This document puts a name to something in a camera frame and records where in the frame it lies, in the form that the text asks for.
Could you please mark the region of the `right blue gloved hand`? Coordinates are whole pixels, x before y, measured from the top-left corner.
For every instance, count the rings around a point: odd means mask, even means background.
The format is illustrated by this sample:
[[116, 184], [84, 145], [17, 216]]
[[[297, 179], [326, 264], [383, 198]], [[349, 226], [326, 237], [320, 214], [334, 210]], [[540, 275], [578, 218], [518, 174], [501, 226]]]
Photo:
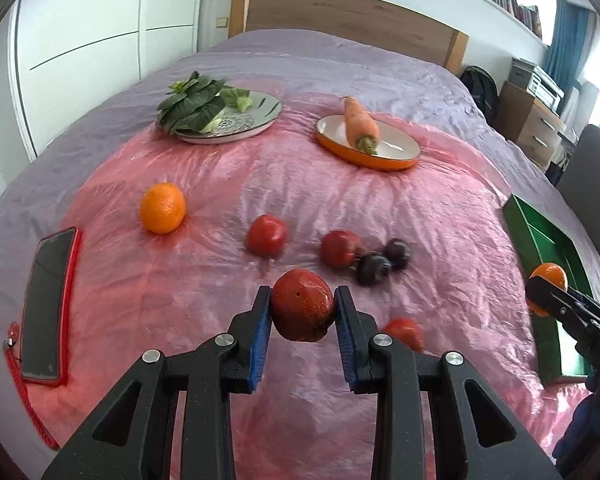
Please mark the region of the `right blue gloved hand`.
[[552, 452], [563, 479], [600, 479], [600, 374], [593, 370], [585, 385], [591, 394], [576, 407]]

